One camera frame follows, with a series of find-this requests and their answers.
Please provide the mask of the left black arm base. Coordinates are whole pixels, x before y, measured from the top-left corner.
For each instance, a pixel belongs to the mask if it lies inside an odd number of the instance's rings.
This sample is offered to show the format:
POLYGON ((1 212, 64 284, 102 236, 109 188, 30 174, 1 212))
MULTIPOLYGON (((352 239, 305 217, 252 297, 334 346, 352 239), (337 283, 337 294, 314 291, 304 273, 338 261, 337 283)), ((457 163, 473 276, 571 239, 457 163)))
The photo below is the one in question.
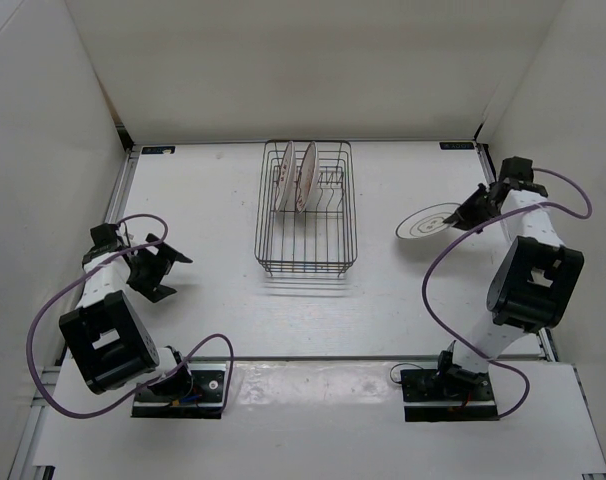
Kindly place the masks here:
POLYGON ((132 418, 220 419, 226 393, 225 363, 191 362, 134 396, 132 418))

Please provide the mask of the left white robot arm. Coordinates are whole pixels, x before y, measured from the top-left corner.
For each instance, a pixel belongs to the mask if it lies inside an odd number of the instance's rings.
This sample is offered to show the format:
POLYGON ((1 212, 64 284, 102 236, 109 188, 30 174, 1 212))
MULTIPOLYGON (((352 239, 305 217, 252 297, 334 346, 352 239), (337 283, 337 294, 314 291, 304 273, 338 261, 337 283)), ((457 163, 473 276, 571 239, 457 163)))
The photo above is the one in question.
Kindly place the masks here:
POLYGON ((189 395, 193 377, 180 366, 181 354, 158 347, 127 296, 129 289, 152 303, 175 294, 161 283, 175 263, 192 260, 153 234, 154 245, 117 256, 127 249, 120 234, 95 244, 83 257, 83 293, 74 310, 62 315, 59 328, 86 385, 95 394, 129 383, 155 381, 150 389, 171 400, 189 395))

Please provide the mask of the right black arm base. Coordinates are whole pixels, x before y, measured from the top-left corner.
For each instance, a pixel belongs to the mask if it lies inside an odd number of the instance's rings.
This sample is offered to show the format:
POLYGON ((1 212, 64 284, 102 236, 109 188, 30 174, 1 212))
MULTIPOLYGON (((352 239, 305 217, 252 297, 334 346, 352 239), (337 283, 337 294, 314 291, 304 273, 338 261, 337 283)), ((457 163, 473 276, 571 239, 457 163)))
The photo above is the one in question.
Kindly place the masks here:
POLYGON ((446 383, 436 368, 399 363, 390 380, 401 387, 406 422, 496 421, 498 408, 487 374, 475 385, 446 383))

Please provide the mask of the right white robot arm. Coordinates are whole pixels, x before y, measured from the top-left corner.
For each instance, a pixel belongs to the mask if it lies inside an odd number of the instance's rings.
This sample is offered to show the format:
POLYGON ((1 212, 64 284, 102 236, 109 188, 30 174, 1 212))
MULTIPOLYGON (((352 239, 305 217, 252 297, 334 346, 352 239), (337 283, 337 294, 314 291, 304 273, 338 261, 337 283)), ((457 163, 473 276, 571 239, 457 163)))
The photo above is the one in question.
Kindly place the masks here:
POLYGON ((432 387, 441 398, 453 400, 481 383, 490 363, 515 341, 560 323, 584 255, 557 235, 549 216, 549 208, 557 205, 547 197, 538 184, 492 186, 490 209, 481 223, 503 221, 512 244, 490 283, 487 313, 439 355, 432 387))

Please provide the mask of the green rimmed white plate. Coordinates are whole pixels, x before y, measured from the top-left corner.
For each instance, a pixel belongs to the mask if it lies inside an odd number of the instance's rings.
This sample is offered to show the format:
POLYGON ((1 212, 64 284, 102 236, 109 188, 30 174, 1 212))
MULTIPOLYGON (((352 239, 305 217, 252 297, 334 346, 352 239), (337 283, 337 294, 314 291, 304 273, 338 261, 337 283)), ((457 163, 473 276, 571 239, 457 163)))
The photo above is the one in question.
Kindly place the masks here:
POLYGON ((419 240, 446 231, 452 226, 446 220, 458 208, 458 203, 445 202, 418 210, 396 227, 395 236, 401 240, 419 240))

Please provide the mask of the wire dish rack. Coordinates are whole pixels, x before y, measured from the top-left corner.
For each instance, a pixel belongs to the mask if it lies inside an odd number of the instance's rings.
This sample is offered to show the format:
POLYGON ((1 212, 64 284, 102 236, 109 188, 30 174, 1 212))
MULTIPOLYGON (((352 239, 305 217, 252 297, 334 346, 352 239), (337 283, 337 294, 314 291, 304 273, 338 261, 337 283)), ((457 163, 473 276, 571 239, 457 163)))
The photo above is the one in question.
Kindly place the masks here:
POLYGON ((254 258, 271 277, 345 276, 358 258, 352 145, 346 140, 269 140, 264 144, 255 227, 254 258), (274 207, 279 166, 295 143, 294 185, 283 211, 274 207), (318 173, 306 209, 295 197, 308 144, 317 143, 318 173))

